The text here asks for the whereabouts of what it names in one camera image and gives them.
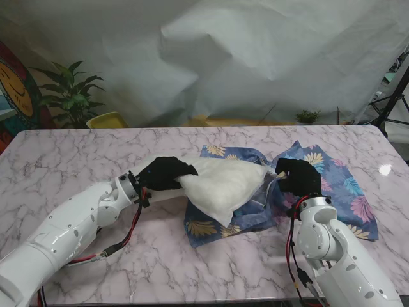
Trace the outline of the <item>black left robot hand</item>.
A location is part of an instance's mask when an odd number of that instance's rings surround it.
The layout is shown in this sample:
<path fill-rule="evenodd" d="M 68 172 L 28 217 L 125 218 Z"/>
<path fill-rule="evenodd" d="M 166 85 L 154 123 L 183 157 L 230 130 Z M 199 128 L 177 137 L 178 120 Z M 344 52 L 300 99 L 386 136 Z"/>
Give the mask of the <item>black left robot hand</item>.
<path fill-rule="evenodd" d="M 141 186 L 154 191 L 181 189 L 176 180 L 185 175 L 198 176 L 193 165 L 187 164 L 176 157 L 157 157 L 136 176 Z"/>

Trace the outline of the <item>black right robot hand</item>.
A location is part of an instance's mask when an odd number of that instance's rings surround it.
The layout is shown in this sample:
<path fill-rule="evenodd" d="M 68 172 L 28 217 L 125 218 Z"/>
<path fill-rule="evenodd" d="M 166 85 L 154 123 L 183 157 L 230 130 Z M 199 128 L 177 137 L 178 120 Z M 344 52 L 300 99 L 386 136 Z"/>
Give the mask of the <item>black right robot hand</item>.
<path fill-rule="evenodd" d="M 278 181 L 279 189 L 283 193 L 292 193 L 299 197 L 310 194 L 322 195 L 321 175 L 307 161 L 279 158 L 275 172 L 278 175 L 281 173 L 286 175 L 286 178 Z"/>

